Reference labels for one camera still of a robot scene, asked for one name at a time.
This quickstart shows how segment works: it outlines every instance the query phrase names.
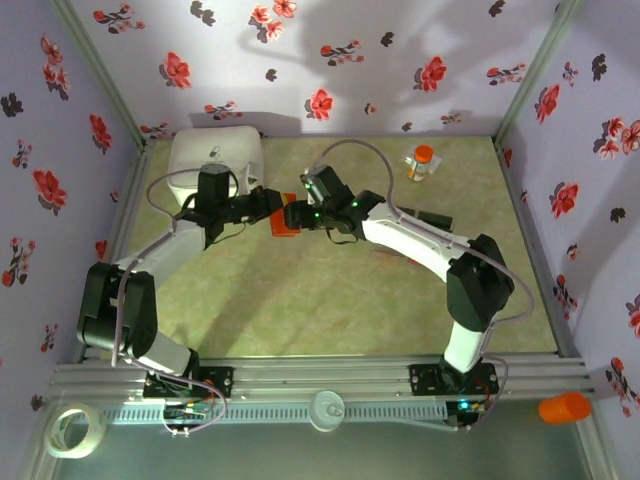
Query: tape roll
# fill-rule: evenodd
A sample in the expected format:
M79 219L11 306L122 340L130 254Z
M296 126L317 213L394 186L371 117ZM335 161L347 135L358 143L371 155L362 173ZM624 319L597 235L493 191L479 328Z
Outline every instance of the tape roll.
M73 423L74 417L84 414L89 427L82 440L69 448L65 436ZM45 430L44 443L47 452L56 458L83 458L92 453L107 431L107 417L103 412L81 403L63 407L62 413L52 417L50 427Z

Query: flower wallpaper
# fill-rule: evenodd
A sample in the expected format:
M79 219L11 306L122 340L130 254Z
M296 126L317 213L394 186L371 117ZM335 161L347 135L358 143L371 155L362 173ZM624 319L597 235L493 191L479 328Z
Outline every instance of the flower wallpaper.
M0 477L13 479L53 369L73 355L136 147L48 1L0 17L0 57Z
M492 135L558 0L70 3L143 134Z
M628 40L639 22L634 0L585 2L503 143L629 479L640 442L640 57Z

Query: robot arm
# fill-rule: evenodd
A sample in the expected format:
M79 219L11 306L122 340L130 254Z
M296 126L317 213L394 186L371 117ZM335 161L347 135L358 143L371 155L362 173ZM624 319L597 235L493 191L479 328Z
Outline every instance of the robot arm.
M447 283L447 306L454 326L441 361L440 380L456 390L479 364L490 322L514 290L511 279L456 245L469 245L504 264L495 242L485 235L468 240L421 224L422 230L438 231L442 240L434 240L398 220L380 195L365 190L354 196L327 166L312 169L301 180L310 202L284 207L287 227L335 229L387 246ZM120 351L150 368L186 378L196 376L197 353L158 332L155 290L180 265L215 243L224 224L255 223L280 208L280 193L261 187L249 195L229 198L229 169L220 164L205 165L194 207L183 207L175 234L132 270L126 286ZM97 263L90 269L78 322L78 338L83 343L114 348L116 292L123 272L138 255L114 265Z

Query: orange cap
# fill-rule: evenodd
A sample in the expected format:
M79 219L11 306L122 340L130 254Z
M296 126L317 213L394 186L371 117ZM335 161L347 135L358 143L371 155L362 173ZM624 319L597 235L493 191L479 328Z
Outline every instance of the orange cap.
M579 392L568 392L540 402L538 413L552 425L577 422L591 414L591 403Z
M433 158L433 148L429 145L418 145L413 156L418 163L429 163Z

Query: black bracket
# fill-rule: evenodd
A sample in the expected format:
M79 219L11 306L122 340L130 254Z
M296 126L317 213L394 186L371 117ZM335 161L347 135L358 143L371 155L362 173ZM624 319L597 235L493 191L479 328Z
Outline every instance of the black bracket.
M233 372L232 367L200 367L197 380L211 382L225 398L230 398ZM142 395L144 398L206 398L209 392L200 387L189 389L186 385L170 382L148 373Z
M446 395L491 395L498 393L498 377L492 363L478 363L456 387L443 378L438 363L409 365L409 384L414 397Z

